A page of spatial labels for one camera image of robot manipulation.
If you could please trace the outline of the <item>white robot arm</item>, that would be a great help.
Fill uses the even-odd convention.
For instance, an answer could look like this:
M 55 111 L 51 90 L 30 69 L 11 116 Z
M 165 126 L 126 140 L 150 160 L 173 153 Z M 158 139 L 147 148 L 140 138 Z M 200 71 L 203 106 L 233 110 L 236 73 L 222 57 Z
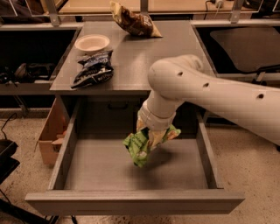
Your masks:
M 148 72 L 151 91 L 140 108 L 150 130 L 166 130 L 177 108 L 190 102 L 280 145 L 280 89 L 202 73 L 194 55 L 160 59 Z

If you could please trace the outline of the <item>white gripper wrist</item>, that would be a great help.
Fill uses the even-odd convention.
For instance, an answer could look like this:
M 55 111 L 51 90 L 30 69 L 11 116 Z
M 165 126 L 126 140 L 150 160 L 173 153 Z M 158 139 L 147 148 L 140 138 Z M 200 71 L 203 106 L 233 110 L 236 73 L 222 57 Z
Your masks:
M 145 101 L 137 113 L 136 131 L 148 128 L 148 146 L 152 151 L 165 141 L 166 130 L 172 125 L 176 113 L 170 117 L 161 118 L 153 115 Z

